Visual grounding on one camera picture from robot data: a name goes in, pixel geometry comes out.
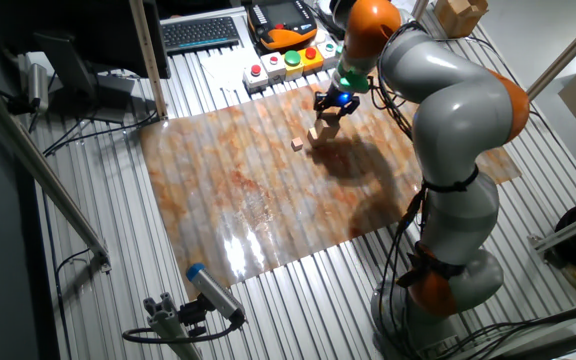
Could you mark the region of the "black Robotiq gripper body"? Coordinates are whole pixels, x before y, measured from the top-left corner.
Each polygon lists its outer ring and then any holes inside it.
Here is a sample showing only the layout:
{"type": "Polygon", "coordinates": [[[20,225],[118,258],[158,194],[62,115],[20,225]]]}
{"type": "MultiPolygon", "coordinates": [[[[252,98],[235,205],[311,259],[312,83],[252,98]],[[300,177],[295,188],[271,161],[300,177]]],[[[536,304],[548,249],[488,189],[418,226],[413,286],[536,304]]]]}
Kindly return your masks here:
{"type": "Polygon", "coordinates": [[[341,108],[360,105],[360,98],[353,93],[343,92],[336,87],[330,87],[326,92],[317,91],[314,95],[314,105],[324,103],[329,108],[341,108]]]}

